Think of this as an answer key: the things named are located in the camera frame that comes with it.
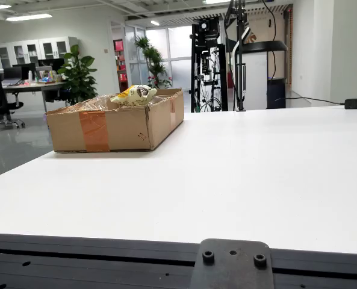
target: white table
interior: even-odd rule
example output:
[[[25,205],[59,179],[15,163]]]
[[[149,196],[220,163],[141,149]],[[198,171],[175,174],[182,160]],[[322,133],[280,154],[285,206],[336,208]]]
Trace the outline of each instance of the white table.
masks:
[[[50,90],[59,90],[64,86],[63,82],[55,82],[55,83],[33,83],[31,85],[13,85],[3,87],[4,92],[6,93],[21,93],[21,92],[42,92],[43,105],[45,106],[45,112],[47,112],[46,105],[46,95],[45,92]]]
[[[357,111],[186,114],[154,152],[51,152],[0,176],[0,233],[357,253]]]

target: open cardboard box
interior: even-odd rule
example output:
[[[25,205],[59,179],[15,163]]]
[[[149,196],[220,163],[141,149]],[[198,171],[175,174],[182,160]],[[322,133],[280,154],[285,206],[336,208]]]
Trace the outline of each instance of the open cardboard box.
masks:
[[[151,151],[184,120],[181,89],[157,90],[152,103],[137,107],[120,107],[111,97],[48,111],[54,151]]]

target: plastic bag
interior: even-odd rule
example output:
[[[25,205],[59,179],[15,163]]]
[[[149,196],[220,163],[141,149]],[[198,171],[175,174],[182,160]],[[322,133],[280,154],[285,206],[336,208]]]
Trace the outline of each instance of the plastic bag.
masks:
[[[131,107],[136,105],[145,105],[154,98],[156,93],[156,89],[152,89],[147,85],[132,85],[124,92],[121,92],[117,96],[111,98],[111,101]]]

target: glass door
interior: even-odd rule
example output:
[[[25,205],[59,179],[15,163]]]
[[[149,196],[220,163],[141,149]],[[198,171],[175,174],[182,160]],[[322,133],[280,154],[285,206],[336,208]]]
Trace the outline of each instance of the glass door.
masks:
[[[14,53],[15,53],[17,64],[25,64],[26,63],[22,45],[16,45],[16,46],[14,45]]]
[[[30,63],[38,63],[39,56],[38,56],[38,50],[36,48],[35,44],[29,44],[27,45],[28,48],[28,58]]]
[[[0,61],[2,63],[3,69],[11,67],[10,57],[8,55],[7,47],[0,47]]]
[[[64,55],[67,53],[67,46],[65,41],[60,41],[57,42],[57,47],[58,47],[58,58],[64,58]]]
[[[43,49],[45,50],[45,55],[42,55],[42,56],[45,56],[45,59],[53,59],[54,58],[54,52],[52,50],[51,42],[44,43]]]

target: potted plant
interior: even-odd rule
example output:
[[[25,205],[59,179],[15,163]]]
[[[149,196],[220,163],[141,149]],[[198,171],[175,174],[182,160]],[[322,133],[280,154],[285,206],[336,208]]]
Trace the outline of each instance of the potted plant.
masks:
[[[91,56],[81,57],[79,55],[79,46],[73,45],[71,53],[64,55],[64,60],[65,64],[58,70],[58,73],[63,73],[67,76],[67,82],[64,87],[70,91],[68,101],[71,105],[95,97],[97,93],[93,85],[96,82],[95,78],[90,75],[91,72],[97,71],[97,69],[90,68],[95,58]]]
[[[149,86],[157,89],[167,89],[171,87],[172,78],[164,78],[167,73],[166,67],[162,63],[162,55],[155,47],[150,44],[150,40],[147,37],[137,37],[135,40],[135,45],[142,50],[142,53],[146,59],[147,69],[149,69],[150,73],[153,75],[149,77]]]

